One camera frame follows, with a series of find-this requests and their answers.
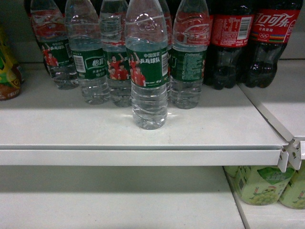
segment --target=printed athlete image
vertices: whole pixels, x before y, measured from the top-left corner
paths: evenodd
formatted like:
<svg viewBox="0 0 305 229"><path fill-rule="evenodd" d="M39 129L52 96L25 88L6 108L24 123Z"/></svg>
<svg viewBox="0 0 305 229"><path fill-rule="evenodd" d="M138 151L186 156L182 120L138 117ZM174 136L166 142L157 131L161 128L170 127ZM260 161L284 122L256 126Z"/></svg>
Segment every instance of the printed athlete image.
<svg viewBox="0 0 305 229"><path fill-rule="evenodd" d="M59 66L58 61L55 57L53 57L51 52L51 48L47 45L48 49L45 49L44 46L41 46L41 51L44 55L44 59L48 66Z"/></svg>
<svg viewBox="0 0 305 229"><path fill-rule="evenodd" d="M138 86L141 87L146 86L145 76L142 74L140 66L138 64L135 66L135 69L133 70L132 81Z"/></svg>
<svg viewBox="0 0 305 229"><path fill-rule="evenodd" d="M119 64L124 62L124 57L120 53L119 53L119 56L121 58L120 61L117 61L115 56L112 56L112 58L111 58L112 60L111 61L107 60L107 64L108 64L108 68L109 69L111 67L114 67L115 70L119 70L120 69Z"/></svg>
<svg viewBox="0 0 305 229"><path fill-rule="evenodd" d="M112 80L128 80L129 72L125 69L125 59L120 53L118 55L121 58L119 61L117 61L114 55L111 57L111 61L107 61L109 78Z"/></svg>
<svg viewBox="0 0 305 229"><path fill-rule="evenodd" d="M136 65L140 63L140 59L137 55L136 52L133 52L135 57L136 57L136 61L134 60L134 57L133 55L130 55L130 58L128 59L128 62L129 62L129 66L130 66L130 75L132 76L134 72L136 72Z"/></svg>

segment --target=coca-cola logo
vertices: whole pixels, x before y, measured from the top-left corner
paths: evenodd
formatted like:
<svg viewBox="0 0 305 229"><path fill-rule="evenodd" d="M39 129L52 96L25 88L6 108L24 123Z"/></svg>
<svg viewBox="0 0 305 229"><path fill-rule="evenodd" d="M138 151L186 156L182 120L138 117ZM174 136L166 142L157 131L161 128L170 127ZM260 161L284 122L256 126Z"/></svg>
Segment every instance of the coca-cola logo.
<svg viewBox="0 0 305 229"><path fill-rule="evenodd" d="M273 14L273 15L266 15L263 13L258 13L256 15L254 25L262 26L262 27L288 27L290 23L290 18L293 15L289 15L287 13L282 14Z"/></svg>

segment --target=barcode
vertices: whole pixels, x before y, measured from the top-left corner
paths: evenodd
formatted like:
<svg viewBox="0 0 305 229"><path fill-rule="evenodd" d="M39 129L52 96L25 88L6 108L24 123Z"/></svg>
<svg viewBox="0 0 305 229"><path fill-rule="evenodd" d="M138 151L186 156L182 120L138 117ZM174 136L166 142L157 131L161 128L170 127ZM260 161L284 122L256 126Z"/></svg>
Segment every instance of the barcode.
<svg viewBox="0 0 305 229"><path fill-rule="evenodd" d="M168 52L162 55L162 76L168 72Z"/></svg>
<svg viewBox="0 0 305 229"><path fill-rule="evenodd" d="M251 21L252 17L242 18L237 37L238 40L247 39Z"/></svg>
<svg viewBox="0 0 305 229"><path fill-rule="evenodd" d="M244 183L241 179L239 180L238 185L239 185L240 190L242 190L244 187Z"/></svg>
<svg viewBox="0 0 305 229"><path fill-rule="evenodd" d="M80 73L85 73L86 68L85 68L84 59L82 58L82 56L73 55L73 57L74 57L74 63L75 63L76 70Z"/></svg>
<svg viewBox="0 0 305 229"><path fill-rule="evenodd" d="M72 52L71 52L69 43L66 43L66 50L67 50L67 53L68 53L68 57L71 58L72 57Z"/></svg>

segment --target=green label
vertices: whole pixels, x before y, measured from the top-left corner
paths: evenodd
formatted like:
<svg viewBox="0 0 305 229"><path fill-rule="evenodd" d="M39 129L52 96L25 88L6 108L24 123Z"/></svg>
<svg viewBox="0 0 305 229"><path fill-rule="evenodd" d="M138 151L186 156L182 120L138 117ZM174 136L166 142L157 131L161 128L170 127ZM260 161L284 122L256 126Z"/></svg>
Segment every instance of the green label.
<svg viewBox="0 0 305 229"><path fill-rule="evenodd" d="M181 52L172 50L172 77L183 82L192 82L203 78L206 51Z"/></svg>
<svg viewBox="0 0 305 229"><path fill-rule="evenodd" d="M127 52L105 52L107 76L112 80L129 80L130 70Z"/></svg>
<svg viewBox="0 0 305 229"><path fill-rule="evenodd" d="M103 49L91 51L72 50L78 76L82 79L95 79L106 75Z"/></svg>
<svg viewBox="0 0 305 229"><path fill-rule="evenodd" d="M290 179L295 173L293 168L287 168L286 172L283 173L279 168L266 167L257 170L259 175L271 185L275 185L283 180Z"/></svg>
<svg viewBox="0 0 305 229"><path fill-rule="evenodd" d="M3 62L5 61L5 56L3 55L2 50L0 49L0 70L4 69L5 66Z"/></svg>
<svg viewBox="0 0 305 229"><path fill-rule="evenodd" d="M73 63L68 39L59 42L40 42L39 45L48 66L63 67Z"/></svg>
<svg viewBox="0 0 305 229"><path fill-rule="evenodd" d="M162 86L168 76L168 53L166 48L154 52L134 52L127 49L132 81L146 88Z"/></svg>

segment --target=red jersey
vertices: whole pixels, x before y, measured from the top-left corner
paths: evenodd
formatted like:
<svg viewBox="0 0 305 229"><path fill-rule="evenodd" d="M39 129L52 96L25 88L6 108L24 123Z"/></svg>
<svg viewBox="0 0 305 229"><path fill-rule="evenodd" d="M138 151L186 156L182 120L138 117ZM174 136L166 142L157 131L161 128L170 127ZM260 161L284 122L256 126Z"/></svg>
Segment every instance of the red jersey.
<svg viewBox="0 0 305 229"><path fill-rule="evenodd" d="M120 67L119 67L120 63L121 62L119 62L119 61L116 61L115 63L114 62L110 62L110 66L114 67L115 70L119 70L120 69Z"/></svg>
<svg viewBox="0 0 305 229"><path fill-rule="evenodd" d="M133 72L136 72L135 66L137 65L136 61L130 61L130 67L132 68Z"/></svg>
<svg viewBox="0 0 305 229"><path fill-rule="evenodd" d="M133 73L134 83L138 86L144 87L145 76L142 73Z"/></svg>
<svg viewBox="0 0 305 229"><path fill-rule="evenodd" d="M49 66L58 66L58 62L55 57L47 57L46 63Z"/></svg>
<svg viewBox="0 0 305 229"><path fill-rule="evenodd" d="M45 57L47 57L47 58L49 57L49 51L50 51L49 49L47 49L47 50L45 49L42 51L43 55L45 55Z"/></svg>
<svg viewBox="0 0 305 229"><path fill-rule="evenodd" d="M113 79L113 80L120 80L120 75L118 74L117 71L115 71L114 74L110 74L110 79Z"/></svg>
<svg viewBox="0 0 305 229"><path fill-rule="evenodd" d="M120 76L120 80L127 80L128 79L128 71L126 69L119 69L118 75Z"/></svg>

